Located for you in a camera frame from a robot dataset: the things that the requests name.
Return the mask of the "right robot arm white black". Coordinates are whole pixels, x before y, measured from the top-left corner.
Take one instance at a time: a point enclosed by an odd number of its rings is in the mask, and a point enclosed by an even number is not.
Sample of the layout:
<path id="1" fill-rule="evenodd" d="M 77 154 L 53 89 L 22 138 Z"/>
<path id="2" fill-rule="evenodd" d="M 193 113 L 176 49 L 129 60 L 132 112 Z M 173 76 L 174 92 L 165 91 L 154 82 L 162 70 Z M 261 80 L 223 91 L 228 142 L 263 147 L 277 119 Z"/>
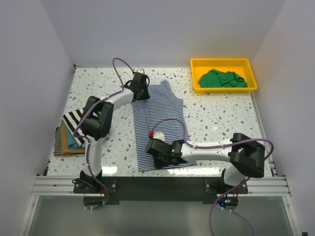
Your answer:
<path id="1" fill-rule="evenodd" d="M 195 161 L 231 163 L 229 168 L 222 170 L 220 179 L 209 183 L 209 187 L 217 193 L 231 193 L 248 177 L 264 177 L 265 146 L 242 133 L 234 133 L 231 139 L 217 143 L 177 140 L 171 144 L 154 134 L 150 137 L 145 152 L 153 157 L 158 169 Z"/>

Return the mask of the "blue white striped tank top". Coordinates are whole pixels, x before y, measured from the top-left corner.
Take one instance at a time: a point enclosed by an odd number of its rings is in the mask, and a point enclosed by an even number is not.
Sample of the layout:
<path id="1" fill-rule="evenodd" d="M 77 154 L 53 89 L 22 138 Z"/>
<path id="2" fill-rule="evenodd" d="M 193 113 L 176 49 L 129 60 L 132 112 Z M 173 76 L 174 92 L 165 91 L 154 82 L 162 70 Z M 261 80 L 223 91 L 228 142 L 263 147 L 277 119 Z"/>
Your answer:
<path id="1" fill-rule="evenodd" d="M 145 152 L 149 141 L 149 131 L 162 132 L 165 142 L 185 138 L 189 133 L 184 118 L 184 102 L 178 98 L 167 80 L 149 85 L 150 98 L 132 103 L 137 164 L 139 171 L 156 170 L 153 157 Z"/>

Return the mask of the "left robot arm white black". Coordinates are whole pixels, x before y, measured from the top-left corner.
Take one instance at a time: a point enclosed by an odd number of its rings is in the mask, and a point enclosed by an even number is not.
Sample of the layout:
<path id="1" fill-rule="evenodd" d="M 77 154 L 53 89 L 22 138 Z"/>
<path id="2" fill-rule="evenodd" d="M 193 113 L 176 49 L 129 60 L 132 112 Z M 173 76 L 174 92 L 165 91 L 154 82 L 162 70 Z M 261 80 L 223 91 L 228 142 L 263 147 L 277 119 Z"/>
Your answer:
<path id="1" fill-rule="evenodd" d="M 101 153 L 105 137 L 111 129 L 113 112 L 134 101 L 149 99 L 149 84 L 150 79 L 147 75 L 133 72 L 132 80 L 123 84 L 121 90 L 106 97 L 88 98 L 81 120 L 73 132 L 74 136 L 85 141 L 86 166 L 80 172 L 76 187 L 82 184 L 91 193 L 106 190 L 101 181 Z"/>

